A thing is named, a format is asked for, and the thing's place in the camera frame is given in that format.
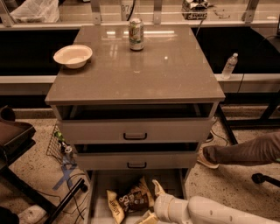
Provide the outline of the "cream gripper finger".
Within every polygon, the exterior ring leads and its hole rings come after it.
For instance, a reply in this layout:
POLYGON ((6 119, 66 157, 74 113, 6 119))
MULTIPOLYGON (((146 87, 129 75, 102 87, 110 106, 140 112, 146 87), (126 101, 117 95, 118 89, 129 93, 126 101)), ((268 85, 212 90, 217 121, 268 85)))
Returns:
POLYGON ((139 220, 135 222, 135 224, 157 224, 158 217, 148 210, 139 220))
POLYGON ((164 188, 159 184, 159 182, 156 179, 153 179, 152 183, 155 186, 155 195, 157 197, 165 194, 164 188))

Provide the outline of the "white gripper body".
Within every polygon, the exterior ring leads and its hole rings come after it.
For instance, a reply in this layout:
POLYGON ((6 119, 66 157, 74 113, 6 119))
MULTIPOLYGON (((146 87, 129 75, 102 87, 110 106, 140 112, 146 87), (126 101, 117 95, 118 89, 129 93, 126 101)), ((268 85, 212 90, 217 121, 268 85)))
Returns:
POLYGON ((156 216, 164 222, 171 222, 169 217, 169 205, 174 197, 170 194, 160 194, 155 200, 154 212, 156 216))

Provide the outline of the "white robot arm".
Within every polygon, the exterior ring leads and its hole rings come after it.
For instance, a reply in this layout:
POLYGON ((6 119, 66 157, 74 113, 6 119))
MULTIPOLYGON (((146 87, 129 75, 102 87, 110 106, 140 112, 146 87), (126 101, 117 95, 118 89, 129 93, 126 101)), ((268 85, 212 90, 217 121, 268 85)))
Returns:
POLYGON ((157 196, 154 211, 148 210, 135 224, 280 224, 200 196, 179 199, 166 193, 155 179, 152 183, 157 196))

